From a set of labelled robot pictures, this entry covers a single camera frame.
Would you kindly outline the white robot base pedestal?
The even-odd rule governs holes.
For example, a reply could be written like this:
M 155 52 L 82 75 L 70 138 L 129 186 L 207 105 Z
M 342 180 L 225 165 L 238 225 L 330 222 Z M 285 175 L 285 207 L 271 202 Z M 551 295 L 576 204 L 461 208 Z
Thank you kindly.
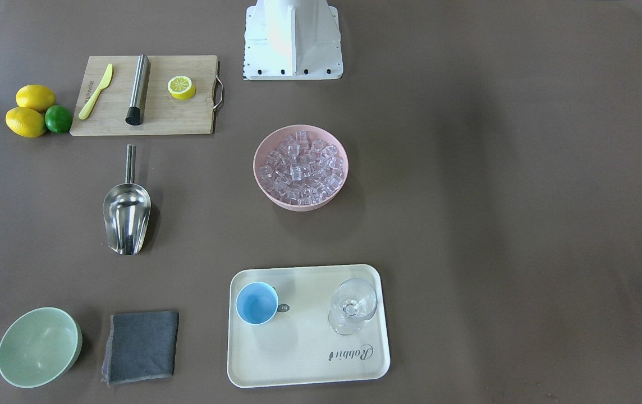
M 257 1 L 246 9 L 244 80 L 335 80 L 344 73 L 338 10 L 326 1 Z

